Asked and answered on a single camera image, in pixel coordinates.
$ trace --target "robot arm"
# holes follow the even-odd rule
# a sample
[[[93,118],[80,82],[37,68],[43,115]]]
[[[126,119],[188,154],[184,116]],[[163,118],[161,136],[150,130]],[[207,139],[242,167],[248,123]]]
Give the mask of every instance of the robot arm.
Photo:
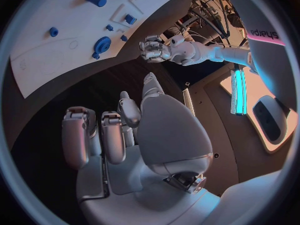
[[[163,44],[157,36],[148,36],[146,42],[139,43],[141,56],[149,63],[161,63],[170,60],[177,64],[188,66],[199,64],[206,60],[213,62],[233,62],[250,67],[256,71],[251,52],[242,48],[226,47],[219,44],[206,46],[200,42],[185,41],[179,34],[171,38],[170,46]]]

